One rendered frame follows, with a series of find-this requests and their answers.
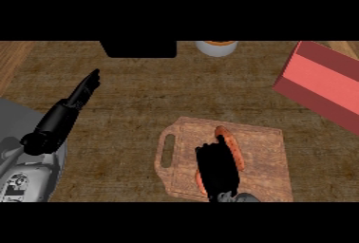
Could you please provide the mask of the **brown wooden cutting board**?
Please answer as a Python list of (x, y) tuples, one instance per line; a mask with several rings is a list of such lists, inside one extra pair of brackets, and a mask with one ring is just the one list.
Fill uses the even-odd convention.
[(154, 169), (170, 196), (207, 201), (195, 181), (195, 148), (216, 142), (214, 129), (225, 126), (244, 156), (241, 193), (262, 202), (291, 202), (290, 168), (282, 130), (226, 121), (179, 117), (160, 135)]

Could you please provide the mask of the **white jar with orange top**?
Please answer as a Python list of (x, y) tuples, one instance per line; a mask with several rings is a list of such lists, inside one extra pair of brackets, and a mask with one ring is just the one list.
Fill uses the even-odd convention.
[(238, 41), (213, 42), (197, 41), (195, 45), (201, 52), (211, 57), (223, 57), (234, 53)]

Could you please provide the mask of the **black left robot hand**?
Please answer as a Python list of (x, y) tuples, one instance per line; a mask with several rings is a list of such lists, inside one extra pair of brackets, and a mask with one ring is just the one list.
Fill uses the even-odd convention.
[(38, 156), (58, 151), (68, 138), (80, 111), (98, 87), (99, 70), (96, 69), (80, 82), (70, 96), (55, 103), (34, 132), (22, 137), (19, 143), (28, 155)]

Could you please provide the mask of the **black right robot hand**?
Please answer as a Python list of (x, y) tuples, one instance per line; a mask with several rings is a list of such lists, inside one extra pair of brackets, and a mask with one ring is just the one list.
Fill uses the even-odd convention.
[(220, 202), (236, 196), (239, 184), (235, 158), (225, 137), (217, 136), (217, 143), (195, 148), (198, 169), (210, 202)]

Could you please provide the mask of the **black appliance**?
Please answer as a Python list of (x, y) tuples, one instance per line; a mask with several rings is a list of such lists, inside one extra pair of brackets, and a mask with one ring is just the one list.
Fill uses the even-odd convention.
[(176, 41), (101, 41), (111, 58), (174, 58)]

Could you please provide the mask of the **red cardboard box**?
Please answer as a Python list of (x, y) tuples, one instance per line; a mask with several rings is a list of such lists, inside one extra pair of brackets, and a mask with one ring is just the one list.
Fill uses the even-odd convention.
[(273, 90), (359, 136), (359, 60), (300, 41)]

